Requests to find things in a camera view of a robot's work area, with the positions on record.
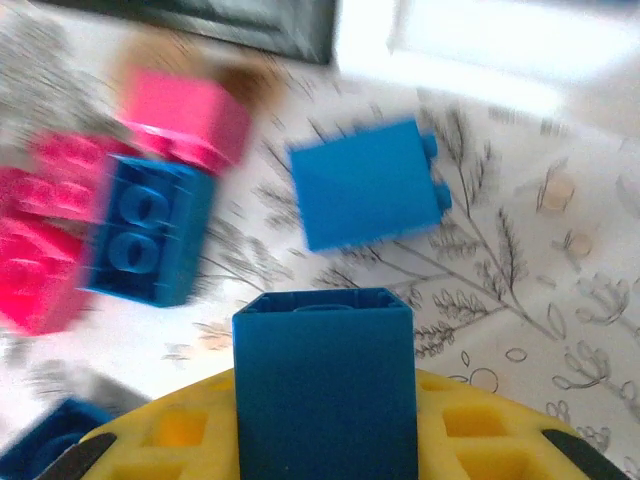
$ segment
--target dark blue block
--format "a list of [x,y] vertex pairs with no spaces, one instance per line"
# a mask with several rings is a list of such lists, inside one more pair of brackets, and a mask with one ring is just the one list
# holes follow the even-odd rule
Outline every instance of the dark blue block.
[[33,480],[91,430],[113,420],[107,412],[67,399],[0,456],[0,478]]
[[88,289],[158,307],[181,305],[197,274],[213,179],[184,165],[118,161]]
[[363,245],[439,225],[450,200],[438,201],[431,179],[436,153],[435,138],[422,138],[414,120],[291,151],[309,249]]
[[376,288],[265,293],[238,312],[242,479],[417,479],[412,317]]

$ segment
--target tablecloth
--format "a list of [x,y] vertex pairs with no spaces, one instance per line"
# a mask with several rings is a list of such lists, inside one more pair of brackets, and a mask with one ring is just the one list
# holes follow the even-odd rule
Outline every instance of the tablecloth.
[[[5,160],[30,131],[50,126],[52,112],[63,126],[82,127],[93,112],[112,111],[108,65],[139,28],[67,11],[28,12],[5,8],[0,18],[9,35],[0,42]],[[38,49],[46,54],[21,68],[16,58],[35,58]],[[246,54],[214,50],[224,52],[219,58]],[[3,330],[0,435],[10,438],[72,393],[80,369],[157,398],[232,367],[231,316],[262,292],[385,286],[414,310],[417,367],[562,418],[640,479],[637,143],[466,98],[267,60],[284,94],[262,105],[244,163],[218,183],[190,303],[156,309],[95,295],[67,332],[24,339]],[[38,84],[54,74],[66,75],[64,83]],[[407,115],[439,137],[434,175],[454,200],[442,226],[366,248],[308,252],[287,148]],[[566,208],[544,208],[557,173],[574,185],[573,195]],[[577,239],[592,243],[584,255],[575,254]]]

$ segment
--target black object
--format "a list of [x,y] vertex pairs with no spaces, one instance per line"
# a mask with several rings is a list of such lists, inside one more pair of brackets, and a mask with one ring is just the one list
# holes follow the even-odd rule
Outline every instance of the black object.
[[559,430],[544,430],[542,434],[590,480],[629,480],[586,440]]
[[336,0],[41,0],[277,53],[331,59]]
[[37,480],[80,480],[118,437],[103,433],[67,450]]

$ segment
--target blue block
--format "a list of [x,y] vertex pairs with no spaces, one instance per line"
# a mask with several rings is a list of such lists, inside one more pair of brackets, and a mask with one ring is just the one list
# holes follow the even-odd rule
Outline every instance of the blue block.
[[65,450],[113,417],[79,400],[67,399],[0,456],[0,478],[33,480]]
[[265,293],[238,312],[242,479],[417,479],[412,317],[384,288]]
[[187,301],[214,192],[185,165],[119,157],[88,289],[158,307]]
[[439,225],[450,199],[438,201],[430,174],[435,154],[435,138],[422,138],[415,120],[292,150],[309,250],[365,245]]

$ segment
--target tall blue block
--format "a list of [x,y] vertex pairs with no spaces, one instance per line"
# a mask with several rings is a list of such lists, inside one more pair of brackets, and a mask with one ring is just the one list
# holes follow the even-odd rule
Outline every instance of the tall blue block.
[[412,317],[382,288],[265,293],[238,312],[242,479],[417,479]]
[[309,250],[365,245],[439,225],[451,197],[431,179],[436,154],[435,137],[422,137],[415,120],[292,150]]
[[214,181],[185,165],[118,160],[88,289],[158,307],[181,305],[198,271]]
[[111,420],[113,417],[98,407],[72,398],[65,400],[0,454],[0,478],[33,480],[87,433]]

